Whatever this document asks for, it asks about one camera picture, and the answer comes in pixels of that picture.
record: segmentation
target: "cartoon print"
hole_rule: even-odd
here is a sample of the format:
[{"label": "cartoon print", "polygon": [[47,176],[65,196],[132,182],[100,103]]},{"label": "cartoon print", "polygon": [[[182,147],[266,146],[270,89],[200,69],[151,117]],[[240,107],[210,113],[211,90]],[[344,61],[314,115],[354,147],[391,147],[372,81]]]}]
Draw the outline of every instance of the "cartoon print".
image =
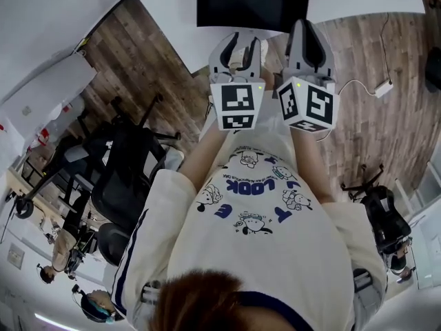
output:
[{"label": "cartoon print", "polygon": [[277,215],[279,223],[282,223],[285,219],[292,216],[290,211],[284,211],[280,207],[274,208],[274,213]]},{"label": "cartoon print", "polygon": [[288,189],[293,189],[294,186],[298,186],[299,188],[301,188],[300,184],[297,181],[287,181]]},{"label": "cartoon print", "polygon": [[265,162],[270,162],[271,164],[276,164],[277,159],[273,156],[270,156],[270,158],[265,158]]},{"label": "cartoon print", "polygon": [[276,187],[273,179],[267,179],[263,183],[248,183],[247,181],[227,180],[227,191],[239,195],[261,195],[265,190],[272,191]]},{"label": "cartoon print", "polygon": [[241,227],[242,225],[245,225],[245,227],[242,229],[242,233],[244,235],[248,235],[248,233],[256,234],[257,232],[273,234],[272,230],[270,230],[269,228],[265,228],[265,222],[263,221],[265,217],[262,217],[259,214],[249,213],[247,211],[241,213],[239,217],[240,221],[237,222],[234,227]]},{"label": "cartoon print", "polygon": [[273,167],[273,173],[277,177],[279,177],[281,179],[288,180],[289,178],[294,178],[295,180],[297,180],[297,178],[293,174],[291,174],[291,172],[286,167],[281,167],[281,166],[276,167],[276,166],[274,166]]},{"label": "cartoon print", "polygon": [[297,194],[297,190],[283,190],[283,201],[287,204],[290,210],[300,211],[306,207],[312,210],[311,200],[304,197],[302,194]]},{"label": "cartoon print", "polygon": [[198,198],[197,203],[199,212],[205,211],[205,205],[213,205],[214,203],[218,203],[223,198],[223,195],[220,194],[219,189],[213,184],[209,184],[205,186],[205,189],[202,191],[201,196]]},{"label": "cartoon print", "polygon": [[219,209],[218,211],[215,213],[215,215],[217,217],[220,217],[222,219],[226,219],[230,213],[233,212],[233,207],[231,207],[231,205],[228,205],[226,203],[224,203]]},{"label": "cartoon print", "polygon": [[259,162],[258,156],[263,155],[263,153],[254,152],[254,151],[240,151],[237,153],[241,153],[242,157],[240,158],[240,163],[248,168],[254,168],[256,164]]}]

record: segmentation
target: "black office chair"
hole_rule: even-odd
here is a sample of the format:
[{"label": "black office chair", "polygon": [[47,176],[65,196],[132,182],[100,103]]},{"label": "black office chair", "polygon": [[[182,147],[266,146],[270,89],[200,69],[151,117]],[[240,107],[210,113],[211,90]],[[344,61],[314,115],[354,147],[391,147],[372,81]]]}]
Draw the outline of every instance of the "black office chair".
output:
[{"label": "black office chair", "polygon": [[[149,105],[147,112],[142,118],[139,127],[142,128],[142,125],[146,122],[154,105],[162,100],[162,95],[158,94],[155,96],[153,102]],[[59,175],[63,175],[63,181],[66,181],[66,177],[68,178],[67,187],[61,188],[65,192],[65,196],[61,200],[67,207],[69,207],[69,209],[72,208],[69,204],[69,200],[72,187],[75,183],[78,183],[85,190],[93,190],[96,182],[105,171],[103,157],[108,150],[107,144],[113,141],[121,126],[136,127],[126,113],[120,109],[120,103],[120,97],[116,97],[111,102],[117,114],[112,120],[112,123],[103,122],[92,133],[89,132],[83,122],[84,114],[78,118],[80,126],[84,131],[85,139],[75,139],[73,136],[67,136],[60,140],[54,155],[43,169],[45,176],[41,178],[29,193],[16,198],[15,205],[18,218],[27,219],[30,217],[34,211],[32,199]],[[179,132],[173,136],[159,133],[152,134],[158,139],[181,138]]]},{"label": "black office chair", "polygon": [[384,172],[384,166],[380,165],[380,172],[368,181],[365,180],[366,165],[362,165],[362,169],[361,185],[346,188],[342,183],[341,188],[343,191],[356,191],[355,194],[349,193],[349,198],[353,202],[361,200],[365,205],[378,251],[382,254],[394,253],[400,242],[411,234],[411,228],[395,209],[392,191],[385,186],[375,185]]},{"label": "black office chair", "polygon": [[370,189],[361,200],[366,206],[378,250],[385,254],[396,252],[399,243],[412,232],[393,204],[393,193],[385,186]]},{"label": "black office chair", "polygon": [[[104,173],[93,191],[95,208],[112,223],[102,225],[98,246],[104,259],[118,265],[130,236],[143,211],[154,176],[164,168],[166,151],[158,141],[158,134],[139,125],[123,123],[114,138]],[[178,139],[179,136],[160,138]],[[154,164],[144,173],[147,157]]]}]

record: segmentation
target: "chair backrest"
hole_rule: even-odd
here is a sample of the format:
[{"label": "chair backrest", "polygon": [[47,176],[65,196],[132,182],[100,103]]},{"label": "chair backrest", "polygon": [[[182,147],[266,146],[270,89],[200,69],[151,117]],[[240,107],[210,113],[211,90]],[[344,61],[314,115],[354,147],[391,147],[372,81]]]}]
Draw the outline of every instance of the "chair backrest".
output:
[{"label": "chair backrest", "polygon": [[385,186],[370,189],[361,203],[366,206],[379,251],[390,249],[411,234],[409,224],[395,209],[392,191]]},{"label": "chair backrest", "polygon": [[92,191],[96,209],[127,232],[132,232],[138,222],[155,174],[152,173],[150,178],[143,174],[149,153],[158,161],[165,158],[165,151],[153,132],[148,128],[121,124],[105,171]]},{"label": "chair backrest", "polygon": [[103,258],[113,266],[118,266],[123,258],[130,234],[114,224],[103,224],[98,231],[98,248]]}]

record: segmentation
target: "chair base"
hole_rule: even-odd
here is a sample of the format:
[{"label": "chair base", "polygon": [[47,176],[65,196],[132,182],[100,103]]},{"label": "chair base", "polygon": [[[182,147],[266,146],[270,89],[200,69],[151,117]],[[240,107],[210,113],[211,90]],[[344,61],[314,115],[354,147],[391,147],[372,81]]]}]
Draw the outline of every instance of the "chair base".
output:
[{"label": "chair base", "polygon": [[373,188],[374,183],[381,177],[381,174],[384,172],[384,166],[380,164],[380,171],[377,173],[373,178],[370,180],[365,179],[365,173],[367,166],[365,164],[362,164],[361,169],[363,170],[363,180],[362,184],[359,186],[351,186],[350,188],[347,188],[345,183],[341,183],[340,187],[343,191],[349,192],[349,198],[356,202],[357,200],[361,200],[362,197],[360,197],[362,194],[367,194],[370,189]]}]

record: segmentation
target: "white power adapter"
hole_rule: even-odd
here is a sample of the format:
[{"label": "white power adapter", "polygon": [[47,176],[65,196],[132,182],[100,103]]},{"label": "white power adapter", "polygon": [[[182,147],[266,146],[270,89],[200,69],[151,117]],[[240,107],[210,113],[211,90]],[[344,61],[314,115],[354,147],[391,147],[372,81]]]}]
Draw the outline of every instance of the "white power adapter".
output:
[{"label": "white power adapter", "polygon": [[383,97],[392,88],[393,88],[392,80],[388,79],[375,89],[375,96],[377,98]]}]

